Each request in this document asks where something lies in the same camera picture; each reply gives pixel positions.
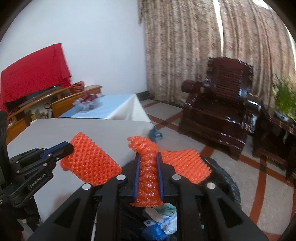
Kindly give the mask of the white blue medicine box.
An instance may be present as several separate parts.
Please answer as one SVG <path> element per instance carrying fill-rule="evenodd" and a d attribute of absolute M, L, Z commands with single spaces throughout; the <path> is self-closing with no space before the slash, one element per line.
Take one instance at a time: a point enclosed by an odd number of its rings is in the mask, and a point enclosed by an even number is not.
<path fill-rule="evenodd" d="M 159 227 L 166 235 L 177 232 L 177 209 L 146 207 L 144 211 L 149 216 L 149 219 L 144 222 L 146 227 Z"/>

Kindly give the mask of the blue plastic shoe cover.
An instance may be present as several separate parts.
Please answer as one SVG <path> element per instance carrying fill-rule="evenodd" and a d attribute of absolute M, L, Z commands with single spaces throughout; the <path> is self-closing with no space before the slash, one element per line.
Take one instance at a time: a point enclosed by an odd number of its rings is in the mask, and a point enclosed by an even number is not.
<path fill-rule="evenodd" d="M 162 241 L 168 238 L 168 235 L 164 233 L 159 224 L 147 226 L 142 231 L 142 237 L 146 240 Z"/>

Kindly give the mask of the orange foam net sleeve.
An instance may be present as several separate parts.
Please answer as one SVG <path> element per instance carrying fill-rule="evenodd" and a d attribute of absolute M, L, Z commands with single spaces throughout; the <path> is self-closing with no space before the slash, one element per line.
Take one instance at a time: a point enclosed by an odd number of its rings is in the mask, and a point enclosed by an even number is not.
<path fill-rule="evenodd" d="M 122 172 L 119 164 L 86 134 L 79 132 L 70 143 L 74 151 L 60 161 L 60 166 L 83 182 L 92 186 L 103 185 Z"/>

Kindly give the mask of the wooden tv cabinet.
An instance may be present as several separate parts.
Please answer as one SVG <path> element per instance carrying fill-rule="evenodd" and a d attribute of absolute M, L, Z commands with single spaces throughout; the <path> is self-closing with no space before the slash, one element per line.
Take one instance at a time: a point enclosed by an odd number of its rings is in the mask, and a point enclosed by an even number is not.
<path fill-rule="evenodd" d="M 74 101 L 83 96 L 84 92 L 100 94 L 101 85 L 85 87 L 69 86 L 61 88 L 53 87 L 43 94 L 33 97 L 20 104 L 8 114 L 8 128 L 6 143 L 9 144 L 22 131 L 29 127 L 30 123 L 40 118 L 58 118 L 74 105 Z"/>

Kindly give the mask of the light blue cloth side table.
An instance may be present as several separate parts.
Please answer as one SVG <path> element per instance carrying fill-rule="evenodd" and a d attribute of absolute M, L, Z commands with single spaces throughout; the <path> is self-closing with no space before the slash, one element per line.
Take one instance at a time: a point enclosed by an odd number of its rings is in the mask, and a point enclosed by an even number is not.
<path fill-rule="evenodd" d="M 81 111 L 75 106 L 60 115 L 60 118 L 151 121 L 140 104 L 136 94 L 105 95 L 100 99 L 100 103 L 97 108 L 88 111 Z"/>

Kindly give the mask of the glass fruit bowl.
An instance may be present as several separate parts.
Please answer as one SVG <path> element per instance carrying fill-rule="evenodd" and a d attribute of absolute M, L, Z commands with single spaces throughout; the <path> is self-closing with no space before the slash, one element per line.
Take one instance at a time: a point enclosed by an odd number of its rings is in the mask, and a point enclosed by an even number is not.
<path fill-rule="evenodd" d="M 81 103 L 80 102 L 81 98 L 79 98 L 73 102 L 73 105 L 75 107 L 78 107 L 79 111 L 93 110 L 93 109 L 98 108 L 102 105 L 102 102 L 101 102 L 102 97 L 104 97 L 104 95 L 100 93 L 100 94 L 97 94 L 97 99 L 90 101 L 90 102 L 84 102 L 84 103 Z"/>

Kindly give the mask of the red apples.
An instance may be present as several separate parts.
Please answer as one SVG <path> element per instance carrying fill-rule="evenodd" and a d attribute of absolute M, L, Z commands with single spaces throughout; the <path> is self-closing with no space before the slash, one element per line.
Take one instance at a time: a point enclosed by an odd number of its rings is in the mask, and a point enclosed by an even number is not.
<path fill-rule="evenodd" d="M 93 101 L 95 99 L 97 99 L 97 94 L 91 94 L 90 92 L 86 91 L 86 92 L 84 92 L 82 94 L 80 102 L 81 103 L 90 102 L 90 101 Z"/>

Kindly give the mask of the red cloth over television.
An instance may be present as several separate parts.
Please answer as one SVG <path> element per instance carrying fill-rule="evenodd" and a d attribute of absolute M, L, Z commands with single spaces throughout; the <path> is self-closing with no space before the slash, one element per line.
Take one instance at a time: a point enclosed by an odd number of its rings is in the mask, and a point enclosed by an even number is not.
<path fill-rule="evenodd" d="M 71 86 L 71 74 L 62 44 L 57 43 L 31 53 L 1 72 L 1 110 L 6 104 L 40 90 Z"/>

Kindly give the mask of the dark wooden side table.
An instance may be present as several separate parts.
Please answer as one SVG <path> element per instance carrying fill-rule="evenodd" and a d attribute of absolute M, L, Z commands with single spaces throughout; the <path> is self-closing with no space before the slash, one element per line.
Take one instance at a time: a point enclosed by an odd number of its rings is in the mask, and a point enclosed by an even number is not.
<path fill-rule="evenodd" d="M 295 121 L 283 121 L 276 110 L 263 106 L 253 133 L 254 157 L 266 157 L 286 170 L 286 180 L 295 184 Z"/>

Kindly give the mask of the floral beige curtain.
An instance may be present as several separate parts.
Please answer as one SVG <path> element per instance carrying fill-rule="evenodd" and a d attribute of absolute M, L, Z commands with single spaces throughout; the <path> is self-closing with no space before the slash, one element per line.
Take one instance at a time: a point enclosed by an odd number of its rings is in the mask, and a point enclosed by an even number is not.
<path fill-rule="evenodd" d="M 254 67 L 252 92 L 273 104 L 273 82 L 295 83 L 295 38 L 263 1 L 139 1 L 149 93 L 182 104 L 185 80 L 204 81 L 212 57 Z"/>

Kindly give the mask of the green potted plant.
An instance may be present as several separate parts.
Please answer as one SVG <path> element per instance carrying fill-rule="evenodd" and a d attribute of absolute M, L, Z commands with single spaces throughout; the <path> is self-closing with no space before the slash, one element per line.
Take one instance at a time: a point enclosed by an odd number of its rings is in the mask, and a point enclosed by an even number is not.
<path fill-rule="evenodd" d="M 295 86 L 290 79 L 275 75 L 273 91 L 276 110 L 285 118 L 295 121 Z"/>

